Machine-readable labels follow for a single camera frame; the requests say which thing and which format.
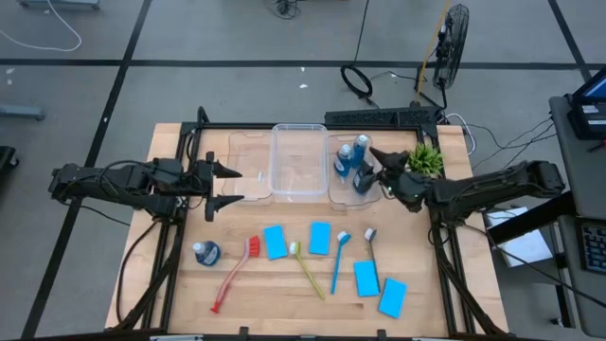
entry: green plant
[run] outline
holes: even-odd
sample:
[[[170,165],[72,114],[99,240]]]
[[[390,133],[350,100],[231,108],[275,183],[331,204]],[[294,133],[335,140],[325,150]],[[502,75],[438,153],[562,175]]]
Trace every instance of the green plant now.
[[[439,174],[442,169],[442,154],[432,146],[418,144],[408,157],[410,171],[425,175]]]

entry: transparent plastic lid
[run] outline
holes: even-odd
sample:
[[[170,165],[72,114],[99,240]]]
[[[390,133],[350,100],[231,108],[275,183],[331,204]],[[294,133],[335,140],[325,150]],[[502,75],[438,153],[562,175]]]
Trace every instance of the transparent plastic lid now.
[[[370,190],[365,194],[358,193],[353,186],[353,179],[357,169],[352,168],[347,177],[341,177],[334,169],[334,160],[337,157],[339,149],[348,144],[353,147],[353,141],[358,135],[330,135],[329,136],[329,198],[332,208],[335,210],[362,209],[368,207],[381,199],[381,189],[378,184],[373,184]],[[364,159],[366,162],[372,162],[374,171],[380,171],[381,165],[375,160],[374,156],[368,150],[372,146],[372,138],[368,137]]]
[[[243,195],[236,204],[271,202],[269,187],[270,132],[235,132],[229,136],[227,167],[242,174],[241,178],[225,179],[223,195]]]
[[[272,129],[270,189],[275,195],[319,196],[328,190],[326,127],[277,124]]]

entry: red brush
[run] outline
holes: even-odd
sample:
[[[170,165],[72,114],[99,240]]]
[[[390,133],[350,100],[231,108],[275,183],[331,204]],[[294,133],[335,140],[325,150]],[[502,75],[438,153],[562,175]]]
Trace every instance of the red brush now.
[[[244,243],[244,254],[242,255],[242,258],[240,259],[238,264],[236,264],[234,269],[229,273],[229,275],[227,275],[227,277],[223,281],[223,284],[219,289],[219,293],[217,294],[217,298],[215,299],[215,306],[210,308],[211,311],[216,314],[219,313],[219,307],[221,306],[221,303],[225,298],[225,294],[227,293],[227,289],[229,288],[229,283],[231,283],[231,280],[234,278],[240,268],[246,263],[248,258],[258,257],[259,251],[260,241],[258,240],[258,236],[254,236],[253,238],[247,238],[246,242]]]

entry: electric fan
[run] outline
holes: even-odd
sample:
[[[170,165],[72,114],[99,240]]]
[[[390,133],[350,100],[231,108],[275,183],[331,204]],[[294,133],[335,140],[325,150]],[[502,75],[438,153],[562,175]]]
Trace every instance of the electric fan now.
[[[442,92],[445,109],[447,106],[445,90],[450,88],[455,82],[456,72],[461,63],[465,38],[467,37],[467,27],[470,22],[470,11],[463,5],[456,5],[448,10],[446,19],[437,34],[437,46],[434,53],[436,61],[425,65],[426,68],[434,68],[433,84]],[[415,90],[419,88],[419,78],[422,66],[417,68],[417,80]],[[419,91],[419,95],[433,105],[438,106],[433,100]]]

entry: toothbrush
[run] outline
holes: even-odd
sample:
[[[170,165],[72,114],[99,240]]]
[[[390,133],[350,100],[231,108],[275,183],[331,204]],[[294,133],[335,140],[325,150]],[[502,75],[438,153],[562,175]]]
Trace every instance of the toothbrush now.
[[[305,263],[303,262],[303,259],[301,259],[301,243],[300,242],[291,242],[291,247],[290,247],[289,251],[291,252],[291,255],[294,255],[296,257],[296,260],[299,261],[299,264],[301,264],[303,271],[305,271],[305,274],[312,282],[313,288],[315,288],[315,291],[318,293],[320,298],[325,299],[322,288],[320,288],[318,283],[315,282],[315,279],[313,279],[313,275],[310,272],[310,269],[307,268],[307,265],[305,265]]]
[[[368,241],[368,245],[370,246],[370,258],[372,259],[372,263],[375,266],[375,278],[377,278],[377,288],[379,288],[379,292],[381,292],[381,283],[379,282],[379,272],[377,270],[377,261],[375,260],[375,251],[372,249],[372,240],[375,239],[377,235],[377,230],[369,228],[364,233],[364,238]]]
[[[231,280],[234,278],[236,273],[240,270],[240,268],[246,263],[246,261],[250,257],[258,257],[258,252],[259,252],[258,236],[253,236],[252,238],[247,238],[246,242],[244,242],[244,254],[242,255],[242,258],[240,259],[238,264],[236,264],[234,269],[229,273],[229,275],[227,275],[227,277],[223,281],[223,284],[221,285],[221,288],[219,289],[219,293],[217,293],[217,298],[215,299],[215,306],[210,308],[210,310],[213,313],[216,313],[216,314],[219,313],[219,307],[221,306],[221,303],[223,303],[223,300],[225,299],[225,294],[227,293],[227,289],[229,288],[229,284],[231,283]]]
[[[341,248],[351,239],[351,235],[346,231],[341,231],[337,235],[339,240],[339,248],[337,249],[337,258],[334,260],[334,271],[332,272],[332,285],[330,286],[330,294],[334,295],[334,290],[337,287],[337,275],[339,274],[339,260],[341,259]]]

